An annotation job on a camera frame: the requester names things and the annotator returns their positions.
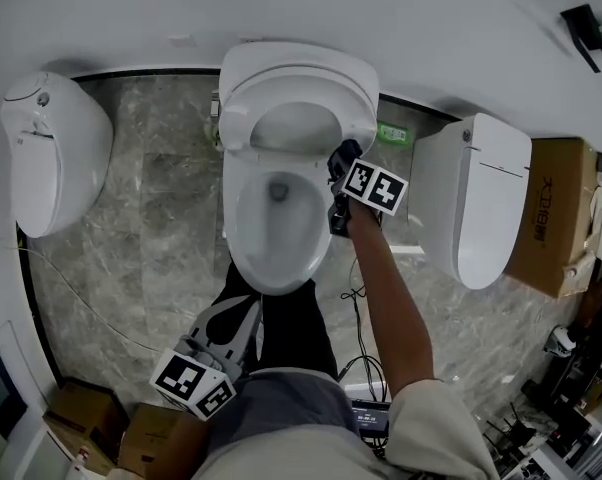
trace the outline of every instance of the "forearm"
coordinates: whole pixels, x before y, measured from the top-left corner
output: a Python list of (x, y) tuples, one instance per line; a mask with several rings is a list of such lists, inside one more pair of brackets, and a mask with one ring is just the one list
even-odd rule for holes
[(379, 358), (394, 396), (408, 384), (434, 378), (432, 344), (381, 229), (360, 203), (352, 201), (350, 211), (348, 233), (366, 288)]

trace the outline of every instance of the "marble floor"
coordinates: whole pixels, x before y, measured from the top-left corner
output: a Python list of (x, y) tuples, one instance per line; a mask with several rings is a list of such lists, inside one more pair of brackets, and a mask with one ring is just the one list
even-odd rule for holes
[[(159, 353), (175, 344), (223, 286), (229, 262), (222, 237), (222, 154), (209, 139), (215, 76), (162, 75), (82, 83), (115, 127), (105, 187), (90, 212), (55, 235), (31, 240), (107, 326), (43, 260), (30, 255), (43, 322), (65, 375), (113, 388), (124, 404), (161, 404), (149, 386)], [(381, 102), (379, 119), (417, 138), (446, 122)], [(409, 178), (411, 149), (376, 142), (366, 159)], [(384, 222), (393, 245), (413, 245), (407, 198)], [(352, 303), (360, 286), (349, 241), (334, 238), (315, 280), (340, 366), (359, 355)], [(505, 276), (470, 291), (421, 256), (397, 255), (399, 269), (430, 331), (437, 377), (450, 383), (478, 420), (492, 417), (547, 358), (541, 345), (568, 323), (577, 299), (550, 299)], [(363, 336), (376, 353), (365, 300)], [(362, 368), (345, 379), (362, 382)]]

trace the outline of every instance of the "black cable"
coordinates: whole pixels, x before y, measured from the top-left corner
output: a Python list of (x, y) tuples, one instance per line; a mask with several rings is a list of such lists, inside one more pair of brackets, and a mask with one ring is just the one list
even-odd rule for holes
[[(379, 226), (381, 226), (383, 220), (383, 214), (380, 213), (378, 216)], [(381, 401), (385, 402), (388, 396), (388, 386), (383, 377), (383, 367), (381, 362), (376, 358), (368, 355), (368, 351), (366, 349), (365, 343), (363, 341), (363, 333), (362, 333), (362, 319), (361, 313), (359, 312), (359, 305), (357, 303), (357, 297), (365, 297), (365, 286), (362, 286), (359, 289), (352, 288), (352, 272), (354, 270), (354, 265), (356, 264), (356, 259), (352, 262), (352, 267), (350, 268), (350, 291), (341, 294), (341, 299), (352, 299), (352, 303), (354, 305), (354, 314), (357, 319), (357, 341), (359, 342), (359, 349), (361, 350), (361, 355), (355, 357), (350, 360), (348, 364), (341, 370), (337, 379), (340, 382), (343, 378), (348, 374), (352, 366), (359, 360), (363, 361), (363, 366), (365, 368), (366, 380), (368, 381), (368, 389), (370, 390), (370, 395), (372, 395), (372, 399), (377, 402), (377, 395), (374, 390), (374, 385), (372, 381), (372, 369), (375, 370), (375, 373), (378, 375), (379, 380), (381, 382)], [(388, 443), (388, 438), (380, 439), (380, 438), (372, 438), (372, 439), (363, 439), (363, 442), (367, 444), (374, 455), (381, 459), (385, 459), (385, 447)]]

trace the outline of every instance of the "gray shorts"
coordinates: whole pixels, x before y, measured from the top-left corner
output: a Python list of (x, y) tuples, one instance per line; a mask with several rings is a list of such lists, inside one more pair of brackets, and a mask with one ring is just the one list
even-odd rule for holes
[(327, 375), (309, 370), (254, 372), (235, 384), (237, 396), (210, 420), (208, 454), (248, 437), (299, 425), (358, 427), (345, 392)]

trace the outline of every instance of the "beige shirt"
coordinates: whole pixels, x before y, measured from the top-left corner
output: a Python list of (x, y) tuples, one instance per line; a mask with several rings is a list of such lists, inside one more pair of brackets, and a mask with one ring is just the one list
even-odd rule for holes
[(406, 478), (406, 471), (463, 479), (499, 478), (472, 416), (439, 381), (411, 384), (394, 398), (386, 459), (378, 460), (344, 428), (302, 425), (218, 450), (195, 479), (372, 480)]

